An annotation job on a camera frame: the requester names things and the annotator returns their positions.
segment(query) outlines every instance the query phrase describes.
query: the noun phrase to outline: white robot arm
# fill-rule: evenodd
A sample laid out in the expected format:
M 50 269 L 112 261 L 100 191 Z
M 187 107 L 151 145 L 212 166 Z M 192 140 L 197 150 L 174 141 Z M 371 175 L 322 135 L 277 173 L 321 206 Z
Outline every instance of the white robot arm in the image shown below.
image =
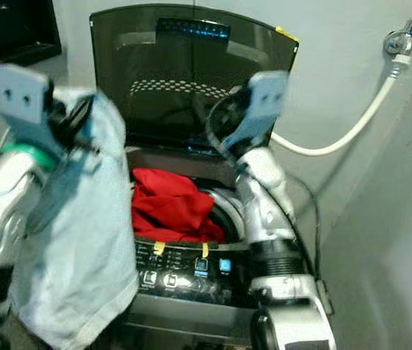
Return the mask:
M 52 95 L 53 85 L 46 76 L 18 66 L 0 66 L 0 115 L 15 137 L 14 143 L 0 150 L 0 325 L 9 313 L 8 289 L 26 220 L 48 176 L 65 149 L 75 144 L 92 149 L 88 141 L 76 137 L 89 115 L 92 97 L 83 98 L 66 115 L 65 106 Z M 9 349 L 3 336 L 0 349 Z
M 255 74 L 246 86 L 221 100 L 209 114 L 209 141 L 236 170 L 236 189 L 244 205 L 246 239 L 251 251 L 251 292 L 260 309 L 252 320 L 255 350 L 336 349 L 308 252 L 294 225 L 285 193 L 285 175 L 264 144 L 280 115 L 286 75 Z M 235 131 L 221 139 L 214 126 L 237 118 Z

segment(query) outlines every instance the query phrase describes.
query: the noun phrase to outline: laundry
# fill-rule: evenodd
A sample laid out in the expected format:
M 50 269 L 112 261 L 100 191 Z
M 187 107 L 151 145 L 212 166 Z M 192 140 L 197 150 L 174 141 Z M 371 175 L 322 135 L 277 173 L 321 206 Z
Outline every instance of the laundry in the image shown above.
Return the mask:
M 209 218 L 214 199 L 191 179 L 157 169 L 133 170 L 136 188 L 131 206 L 138 237 L 156 241 L 223 243 L 225 234 Z
M 72 110 L 93 91 L 56 88 Z M 130 226 L 125 124 L 102 94 L 81 130 L 101 153 L 75 149 L 28 218 L 10 297 L 20 321 L 52 349 L 86 349 L 138 290 Z

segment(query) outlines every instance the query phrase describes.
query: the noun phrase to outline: green ring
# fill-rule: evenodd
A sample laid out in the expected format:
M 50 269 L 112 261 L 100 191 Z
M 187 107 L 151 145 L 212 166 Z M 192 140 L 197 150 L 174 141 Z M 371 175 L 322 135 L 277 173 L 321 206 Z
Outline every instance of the green ring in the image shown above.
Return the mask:
M 49 171 L 53 171 L 57 166 L 57 160 L 54 157 L 31 144 L 5 144 L 0 152 L 6 153 L 11 151 L 30 155 L 40 166 Z

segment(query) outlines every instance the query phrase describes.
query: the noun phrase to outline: black cable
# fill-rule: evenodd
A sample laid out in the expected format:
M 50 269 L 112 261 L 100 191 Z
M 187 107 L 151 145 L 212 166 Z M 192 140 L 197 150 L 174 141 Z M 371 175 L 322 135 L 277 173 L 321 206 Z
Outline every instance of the black cable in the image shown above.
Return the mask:
M 314 273 L 316 274 L 316 279 L 322 279 L 321 274 L 321 211 L 319 209 L 319 204 L 317 203 L 316 195 L 313 190 L 306 184 L 302 179 L 293 175 L 291 173 L 285 172 L 285 176 L 297 182 L 301 187 L 303 187 L 309 194 L 309 200 L 314 207 Z
M 207 118 L 206 118 L 206 135 L 207 135 L 207 139 L 209 140 L 209 142 L 212 144 L 212 146 L 215 147 L 215 149 L 228 161 L 232 164 L 232 166 L 234 167 L 235 170 L 239 171 L 244 171 L 246 172 L 246 175 L 248 175 L 249 177 L 251 177 L 253 180 L 255 180 L 263 189 L 264 191 L 266 191 L 266 193 L 269 195 L 269 197 L 272 198 L 272 200 L 275 202 L 275 204 L 279 207 L 279 209 L 281 210 L 282 213 L 284 213 L 284 216 L 286 217 L 290 228 L 293 230 L 293 232 L 295 233 L 295 240 L 297 241 L 298 246 L 301 249 L 302 255 L 303 255 L 303 259 L 306 261 L 306 265 L 308 268 L 308 271 L 311 275 L 317 277 L 315 275 L 315 271 L 313 268 L 313 264 L 311 262 L 311 258 L 309 256 L 308 250 L 306 248 L 306 245 L 304 244 L 303 238 L 300 234 L 300 231 L 298 230 L 298 228 L 296 227 L 296 225 L 294 224 L 294 222 L 292 221 L 291 216 L 289 215 L 289 213 L 281 206 L 281 204 L 279 203 L 279 201 L 277 200 L 277 198 L 275 198 L 273 196 L 273 194 L 267 189 L 266 186 L 264 186 L 264 184 L 262 182 L 259 181 L 259 179 L 256 178 L 256 176 L 254 176 L 253 174 L 251 174 L 247 168 L 243 168 L 240 167 L 237 164 L 237 160 L 236 158 L 230 153 L 230 151 L 223 145 L 223 143 L 215 136 L 215 132 L 212 129 L 212 125 L 211 125 L 211 120 L 215 114 L 215 112 L 217 111 L 217 109 L 219 107 L 221 107 L 226 101 L 229 101 L 230 99 L 234 98 L 234 95 L 229 95 L 226 96 L 222 99 L 220 99 L 211 109 L 211 111 L 209 112 Z

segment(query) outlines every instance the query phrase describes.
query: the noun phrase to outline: white hose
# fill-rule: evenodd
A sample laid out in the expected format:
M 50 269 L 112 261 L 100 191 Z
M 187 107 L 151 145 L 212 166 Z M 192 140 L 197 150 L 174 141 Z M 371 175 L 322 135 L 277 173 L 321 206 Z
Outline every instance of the white hose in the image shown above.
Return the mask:
M 386 98 L 395 80 L 396 80 L 395 77 L 392 77 L 392 76 L 388 77 L 386 81 L 384 82 L 384 84 L 382 85 L 381 89 L 379 90 L 378 94 L 374 98 L 373 102 L 369 106 L 369 108 L 366 110 L 363 116 L 361 116 L 361 118 L 358 120 L 355 126 L 348 133 L 346 133 L 344 137 L 342 137 L 340 140 L 338 140 L 337 142 L 334 142 L 333 144 L 327 147 L 318 148 L 318 149 L 300 147 L 284 139 L 283 137 L 281 137 L 280 135 L 276 133 L 272 133 L 272 137 L 271 137 L 272 141 L 276 142 L 283 148 L 288 149 L 289 151 L 298 153 L 299 155 L 306 155 L 309 157 L 319 157 L 321 155 L 328 155 L 332 152 L 335 152 L 336 150 L 348 144 L 355 137 L 357 137 L 359 132 L 363 130 L 363 128 L 369 123 L 373 115 L 377 112 L 380 105 Z

